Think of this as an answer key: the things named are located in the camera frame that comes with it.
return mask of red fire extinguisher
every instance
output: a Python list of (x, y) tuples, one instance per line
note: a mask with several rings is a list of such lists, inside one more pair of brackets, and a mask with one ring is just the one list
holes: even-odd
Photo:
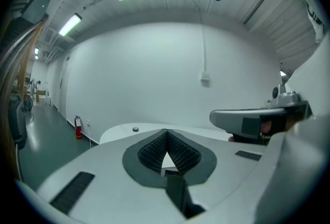
[(74, 129), (76, 132), (76, 138), (80, 140), (82, 138), (82, 133), (81, 133), (81, 122), (80, 122), (80, 117), (76, 116), (74, 118)]

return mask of green floor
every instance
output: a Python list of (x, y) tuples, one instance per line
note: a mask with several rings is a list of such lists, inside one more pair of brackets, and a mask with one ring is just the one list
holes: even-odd
[(74, 130), (54, 107), (33, 107), (26, 116), (27, 141), (20, 150), (24, 182), (33, 190), (55, 170), (90, 148), (77, 140)]

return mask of floor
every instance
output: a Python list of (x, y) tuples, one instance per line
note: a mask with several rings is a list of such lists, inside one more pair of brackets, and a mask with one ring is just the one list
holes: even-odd
[(33, 190), (55, 170), (90, 148), (52, 106), (34, 106), (26, 116), (27, 141), (20, 150), (24, 182)]

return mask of white platform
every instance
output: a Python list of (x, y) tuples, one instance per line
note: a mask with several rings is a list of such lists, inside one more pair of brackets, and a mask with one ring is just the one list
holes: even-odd
[[(139, 128), (139, 131), (133, 132), (134, 127)], [(122, 138), (134, 136), (139, 133), (158, 130), (158, 129), (181, 130), (222, 141), (228, 141), (228, 138), (231, 136), (225, 131), (216, 131), (216, 130), (209, 130), (202, 128), (185, 127), (185, 126), (169, 125), (169, 124), (156, 124), (156, 123), (129, 123), (129, 124), (118, 125), (105, 131), (101, 136), (100, 144), (116, 141)], [(162, 167), (175, 167), (168, 153), (164, 158)]]

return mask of ceiling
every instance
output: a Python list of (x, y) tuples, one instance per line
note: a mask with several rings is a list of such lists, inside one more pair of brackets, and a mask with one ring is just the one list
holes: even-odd
[[(51, 0), (49, 21), (39, 45), (50, 48), (50, 63), (95, 25), (125, 14), (151, 9), (200, 9), (230, 17), (274, 42), (281, 69), (290, 76), (315, 51), (315, 32), (303, 0)], [(78, 12), (83, 20), (63, 38), (58, 31)]]

